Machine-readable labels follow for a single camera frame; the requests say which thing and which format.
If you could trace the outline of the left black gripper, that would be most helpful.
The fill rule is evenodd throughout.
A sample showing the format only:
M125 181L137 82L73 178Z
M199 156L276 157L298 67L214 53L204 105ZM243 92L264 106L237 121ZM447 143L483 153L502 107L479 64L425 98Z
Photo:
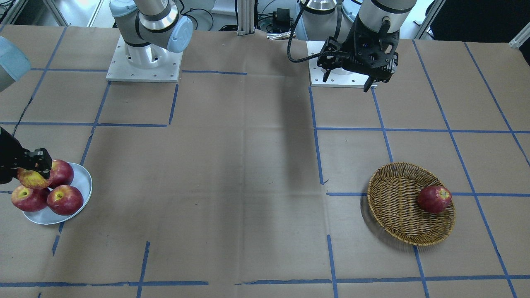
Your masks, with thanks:
M365 93L374 83L390 81L399 64L399 55L395 52L399 32L390 32L390 27L390 19L382 19L375 31L367 28L361 19L355 19L346 41L339 42L333 36L327 38L317 60L317 66L323 68L323 82L326 83L331 70L337 68L367 75Z

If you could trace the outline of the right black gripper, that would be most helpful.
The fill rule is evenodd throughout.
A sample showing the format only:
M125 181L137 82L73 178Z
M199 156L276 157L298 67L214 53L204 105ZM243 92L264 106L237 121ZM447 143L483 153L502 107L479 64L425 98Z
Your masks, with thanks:
M14 136L1 128L0 183L6 184L16 178L18 168L36 171L47 179L51 175L52 158L45 148L34 151L23 148Z

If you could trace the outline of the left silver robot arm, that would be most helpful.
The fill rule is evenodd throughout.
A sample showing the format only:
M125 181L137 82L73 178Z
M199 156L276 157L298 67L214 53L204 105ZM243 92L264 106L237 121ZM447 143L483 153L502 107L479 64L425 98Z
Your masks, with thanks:
M415 0L300 0L292 38L306 41L314 87L357 87L367 92L396 72L400 28Z

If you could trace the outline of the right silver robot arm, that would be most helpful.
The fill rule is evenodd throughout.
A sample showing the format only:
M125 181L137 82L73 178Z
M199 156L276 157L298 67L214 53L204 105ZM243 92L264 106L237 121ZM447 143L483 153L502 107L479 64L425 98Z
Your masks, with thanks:
M176 83L193 22L171 0L112 0L109 7L120 38L106 79ZM49 177L52 158L46 149L25 149L5 129L1 129L0 149L2 184L15 178L19 168Z

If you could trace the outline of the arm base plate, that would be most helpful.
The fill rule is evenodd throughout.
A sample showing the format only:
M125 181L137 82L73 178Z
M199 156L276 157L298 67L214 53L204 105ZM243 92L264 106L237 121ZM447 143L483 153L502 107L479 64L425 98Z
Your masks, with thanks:
M342 68L331 70L326 82L323 81L325 70L317 66L317 59L308 61L311 85L313 87L350 87L363 89L369 77L365 74L353 73Z
M152 44L133 47L120 36L106 79L115 82L177 83L182 55Z

